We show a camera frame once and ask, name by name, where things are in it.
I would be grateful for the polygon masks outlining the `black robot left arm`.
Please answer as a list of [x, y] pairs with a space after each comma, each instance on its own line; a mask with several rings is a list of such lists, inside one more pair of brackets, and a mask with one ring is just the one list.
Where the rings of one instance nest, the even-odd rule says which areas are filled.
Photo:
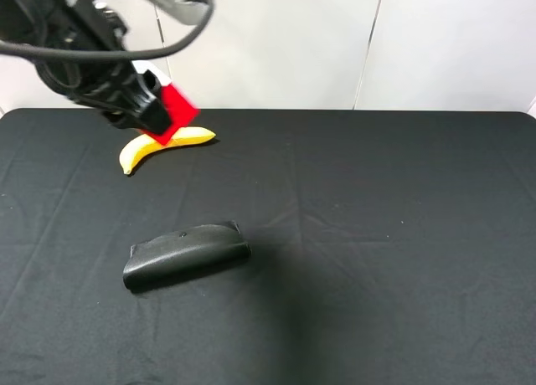
[[[107, 6], [92, 0], [1, 0], [1, 39], [54, 50], [122, 51], [128, 27]], [[162, 86], [152, 73], [138, 73], [131, 61], [32, 64], [54, 93], [99, 110], [114, 126], [162, 135], [172, 125]]]

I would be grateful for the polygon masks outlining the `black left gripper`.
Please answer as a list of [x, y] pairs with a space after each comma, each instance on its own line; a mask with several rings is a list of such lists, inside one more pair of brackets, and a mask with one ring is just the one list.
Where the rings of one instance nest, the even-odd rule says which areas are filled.
[[[103, 7], [57, 7], [36, 43], [54, 50], [123, 50], [128, 28]], [[115, 127], [162, 135], [171, 118], [162, 102], [162, 84], [150, 70], [137, 73], [131, 61], [36, 61], [39, 78], [77, 105], [99, 110]]]

